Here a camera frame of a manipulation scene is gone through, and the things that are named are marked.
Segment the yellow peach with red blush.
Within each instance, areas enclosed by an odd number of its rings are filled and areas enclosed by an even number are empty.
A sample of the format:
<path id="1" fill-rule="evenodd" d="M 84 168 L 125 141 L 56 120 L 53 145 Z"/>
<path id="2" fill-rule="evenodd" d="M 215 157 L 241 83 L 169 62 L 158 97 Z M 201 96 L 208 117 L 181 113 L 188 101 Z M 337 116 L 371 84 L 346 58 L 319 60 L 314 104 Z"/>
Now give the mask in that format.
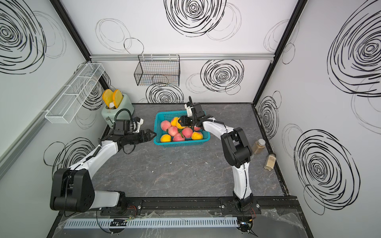
<path id="1" fill-rule="evenodd" d="M 181 129 L 181 130 L 186 128 L 184 126 L 181 126 L 181 124 L 179 122 L 177 122 L 176 126 L 177 126 L 178 129 Z"/>

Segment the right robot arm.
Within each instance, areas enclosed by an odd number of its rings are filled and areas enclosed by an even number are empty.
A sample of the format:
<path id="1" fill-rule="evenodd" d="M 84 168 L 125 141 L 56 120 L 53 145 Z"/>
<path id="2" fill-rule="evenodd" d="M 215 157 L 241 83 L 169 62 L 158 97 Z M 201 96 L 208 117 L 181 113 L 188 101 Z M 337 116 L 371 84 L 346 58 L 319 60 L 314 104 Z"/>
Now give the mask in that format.
<path id="1" fill-rule="evenodd" d="M 181 126 L 201 128 L 221 140 L 225 160 L 233 170 L 233 201 L 236 209 L 243 211 L 253 203 L 249 179 L 249 165 L 253 151 L 244 130 L 240 127 L 229 127 L 215 117 L 207 115 L 201 104 L 193 103 L 191 99 L 185 104 L 185 109 L 187 115 L 179 119 Z"/>

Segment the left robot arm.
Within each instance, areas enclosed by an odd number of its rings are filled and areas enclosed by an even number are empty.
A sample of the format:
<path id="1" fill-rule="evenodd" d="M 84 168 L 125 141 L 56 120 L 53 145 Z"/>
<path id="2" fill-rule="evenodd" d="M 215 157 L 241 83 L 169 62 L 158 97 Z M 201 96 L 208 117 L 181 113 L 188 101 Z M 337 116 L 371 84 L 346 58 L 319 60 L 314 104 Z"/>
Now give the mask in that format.
<path id="1" fill-rule="evenodd" d="M 50 208 L 56 211 L 83 213 L 91 209 L 117 208 L 127 210 L 127 198 L 122 191 L 95 190 L 92 178 L 96 172 L 126 145 L 152 141 L 157 134 L 141 130 L 143 119 L 116 120 L 113 130 L 100 139 L 98 146 L 79 162 L 53 174 Z"/>

